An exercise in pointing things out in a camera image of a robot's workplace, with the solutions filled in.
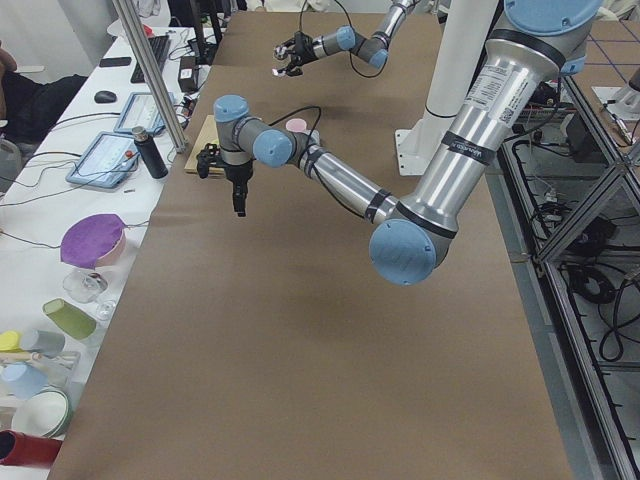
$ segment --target red mug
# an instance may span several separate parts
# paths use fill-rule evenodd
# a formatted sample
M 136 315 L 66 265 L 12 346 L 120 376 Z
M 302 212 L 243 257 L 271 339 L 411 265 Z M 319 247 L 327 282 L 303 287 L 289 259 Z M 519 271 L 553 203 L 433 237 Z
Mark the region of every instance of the red mug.
M 33 437 L 22 432 L 0 432 L 0 465 L 49 468 L 58 456 L 62 442 Z

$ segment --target keyboard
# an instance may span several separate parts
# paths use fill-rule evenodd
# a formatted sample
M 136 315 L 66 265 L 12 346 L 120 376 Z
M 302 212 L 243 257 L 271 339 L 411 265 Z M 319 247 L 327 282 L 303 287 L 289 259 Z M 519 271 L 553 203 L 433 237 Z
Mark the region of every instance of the keyboard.
M 169 43 L 169 35 L 149 38 L 149 46 L 161 72 L 164 67 L 164 62 L 167 61 L 169 55 Z M 142 68 L 140 68 L 139 63 L 137 63 L 136 68 L 133 69 L 131 83 L 144 83 L 144 73 L 142 73 Z

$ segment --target black mouse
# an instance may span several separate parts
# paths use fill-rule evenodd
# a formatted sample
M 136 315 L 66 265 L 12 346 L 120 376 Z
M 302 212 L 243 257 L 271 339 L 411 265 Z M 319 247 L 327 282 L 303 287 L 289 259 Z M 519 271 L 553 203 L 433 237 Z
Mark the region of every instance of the black mouse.
M 93 99 L 96 103 L 113 103 L 118 99 L 118 96 L 109 90 L 100 90 L 94 95 Z

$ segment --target black bottle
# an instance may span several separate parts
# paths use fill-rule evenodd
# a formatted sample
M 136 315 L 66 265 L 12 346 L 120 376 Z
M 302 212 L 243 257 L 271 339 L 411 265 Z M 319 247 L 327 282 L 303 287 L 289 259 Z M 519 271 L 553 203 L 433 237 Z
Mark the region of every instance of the black bottle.
M 160 152 L 158 152 L 156 142 L 144 127 L 133 127 L 131 133 L 133 134 L 133 143 L 138 147 L 142 161 L 149 169 L 151 176 L 153 178 L 162 178 L 169 173 L 160 156 Z

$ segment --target white bowl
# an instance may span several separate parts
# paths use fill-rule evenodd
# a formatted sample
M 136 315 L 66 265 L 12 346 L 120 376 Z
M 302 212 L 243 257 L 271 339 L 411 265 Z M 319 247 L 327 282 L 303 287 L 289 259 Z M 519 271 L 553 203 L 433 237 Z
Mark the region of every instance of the white bowl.
M 70 417 L 67 396 L 57 390 L 34 395 L 18 407 L 11 420 L 11 428 L 18 432 L 50 437 L 61 430 Z

